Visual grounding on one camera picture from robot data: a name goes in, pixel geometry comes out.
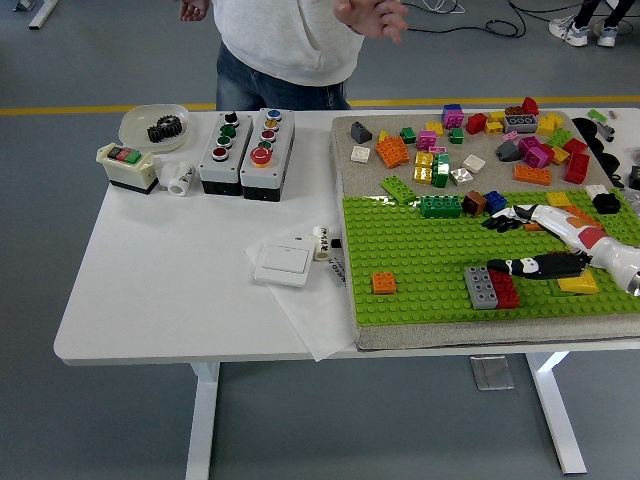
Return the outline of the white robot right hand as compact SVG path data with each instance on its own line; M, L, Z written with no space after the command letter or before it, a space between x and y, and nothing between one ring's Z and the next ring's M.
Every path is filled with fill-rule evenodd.
M487 267L532 280L573 278L588 266L607 271L626 293L639 295L639 250L625 245L579 217L548 205L514 205L505 208L482 226L504 233L527 223L536 223L561 240L567 253L550 253L522 259L493 259Z

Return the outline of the person's left hand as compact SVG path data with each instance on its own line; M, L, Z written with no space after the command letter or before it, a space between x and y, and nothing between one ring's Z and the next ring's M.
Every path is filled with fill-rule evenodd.
M368 38L388 38L396 44L408 29L408 9L401 1L343 0L333 2L333 14L342 24Z

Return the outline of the person's right hand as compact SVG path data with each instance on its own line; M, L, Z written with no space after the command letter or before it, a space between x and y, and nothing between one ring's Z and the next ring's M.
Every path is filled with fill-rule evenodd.
M202 21L209 10L210 0L180 0L179 19L184 22Z

